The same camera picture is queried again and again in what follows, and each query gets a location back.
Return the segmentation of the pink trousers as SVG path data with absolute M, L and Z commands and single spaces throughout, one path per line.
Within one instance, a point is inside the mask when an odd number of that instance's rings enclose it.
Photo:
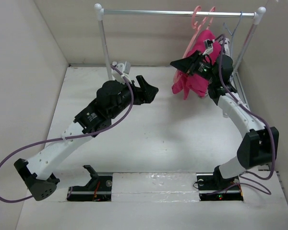
M 200 52 L 205 51 L 204 41 L 209 39 L 213 40 L 216 36 L 209 30 L 203 30 L 191 39 L 187 49 L 183 55 L 183 58 L 189 57 L 196 50 Z M 192 90 L 200 97 L 205 97 L 205 94 L 208 89 L 209 81 L 204 79 L 203 77 L 194 74 L 192 76 L 188 76 L 181 71 L 177 70 L 174 75 L 174 83 L 171 87 L 172 93 L 177 94 L 181 91 L 184 93 L 183 99 L 186 100 L 189 94 L 189 91 Z

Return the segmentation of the pink plastic hanger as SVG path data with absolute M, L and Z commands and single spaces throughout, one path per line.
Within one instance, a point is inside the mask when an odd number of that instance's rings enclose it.
M 182 58 L 186 58 L 188 52 L 191 51 L 191 48 L 194 46 L 194 43 L 195 43 L 195 41 L 196 41 L 196 37 L 197 37 L 198 33 L 200 32 L 201 28 L 202 28 L 202 27 L 204 26 L 204 24 L 206 23 L 207 19 L 210 18 L 210 21 L 209 21 L 209 24 L 208 24 L 208 26 L 207 26 L 206 29 L 209 29 L 210 25 L 211 25 L 212 22 L 213 22 L 213 18 L 212 18 L 211 16 L 210 16 L 210 17 L 205 16 L 205 17 L 202 19 L 201 22 L 195 21 L 196 13 L 197 13 L 197 12 L 200 12 L 201 9 L 202 9 L 201 6 L 196 6 L 195 9 L 194 9 L 194 11 L 193 11 L 191 26 L 192 26 L 192 29 L 194 30 L 194 34 L 193 34 L 193 36 L 192 36 L 192 38 L 191 38 L 191 40 L 190 40 L 190 42 L 189 42 L 189 44 L 188 44 L 188 46 L 187 46 L 187 48 L 186 48 L 186 50 L 185 50 L 184 55 L 183 55 Z M 214 7 L 212 7 L 208 12 L 215 12 L 215 10 L 216 10 L 216 7 L 214 6 Z M 177 83 L 178 80 L 180 79 L 181 75 L 182 75 L 182 74 L 180 74 L 179 71 L 177 70 L 177 71 L 175 72 L 175 75 L 174 75 L 174 78 L 173 78 L 173 83 Z

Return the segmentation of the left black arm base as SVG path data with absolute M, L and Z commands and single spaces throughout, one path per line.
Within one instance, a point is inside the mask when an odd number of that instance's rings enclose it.
M 69 187 L 66 199 L 71 202 L 109 202 L 111 201 L 113 173 L 97 173 L 92 166 L 83 166 L 90 174 L 84 186 Z

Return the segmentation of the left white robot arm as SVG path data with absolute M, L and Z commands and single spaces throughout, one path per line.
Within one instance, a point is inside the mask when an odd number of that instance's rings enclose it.
M 63 132 L 58 141 L 46 146 L 37 155 L 25 160 L 18 159 L 14 166 L 36 201 L 52 195 L 64 187 L 84 187 L 93 190 L 99 175 L 90 165 L 81 168 L 81 179 L 65 179 L 57 167 L 80 146 L 108 130 L 112 120 L 132 105 L 150 104 L 158 88 L 148 84 L 143 76 L 136 77 L 139 86 L 116 80 L 106 81 L 96 92 L 96 98 L 79 114 Z

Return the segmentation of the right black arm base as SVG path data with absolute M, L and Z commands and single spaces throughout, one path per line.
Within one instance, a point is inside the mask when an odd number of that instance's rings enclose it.
M 193 187 L 199 192 L 200 201 L 243 201 L 239 178 L 221 178 L 217 181 L 213 173 L 197 173 Z

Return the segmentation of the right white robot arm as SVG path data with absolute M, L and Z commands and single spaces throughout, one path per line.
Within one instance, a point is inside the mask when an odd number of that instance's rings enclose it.
M 188 77 L 197 74 L 209 80 L 209 97 L 228 115 L 242 136 L 236 157 L 215 167 L 212 183 L 216 188 L 226 187 L 248 169 L 275 161 L 279 132 L 252 114 L 240 100 L 230 82 L 233 72 L 231 57 L 219 55 L 212 63 L 208 55 L 195 51 L 189 57 L 172 61 L 170 65 Z

